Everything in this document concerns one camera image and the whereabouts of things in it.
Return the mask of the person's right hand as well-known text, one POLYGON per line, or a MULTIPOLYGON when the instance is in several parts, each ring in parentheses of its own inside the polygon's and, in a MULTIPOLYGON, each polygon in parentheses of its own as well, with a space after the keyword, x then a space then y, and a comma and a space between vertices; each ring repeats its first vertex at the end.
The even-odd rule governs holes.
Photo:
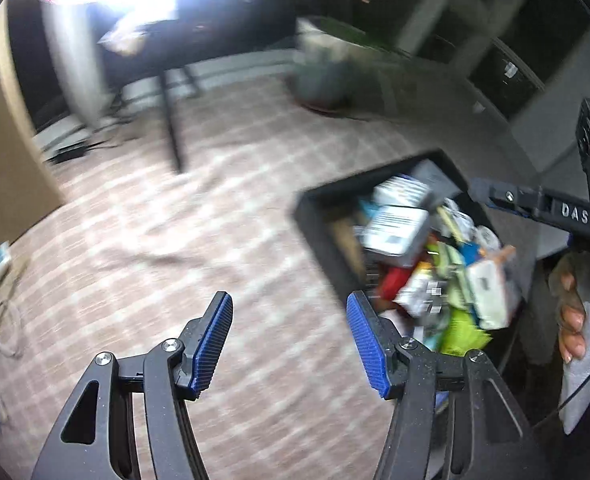
POLYGON ((590 299, 590 253, 567 252, 548 278, 551 295, 557 299, 558 345, 565 365, 590 356, 590 331, 583 293, 590 299))

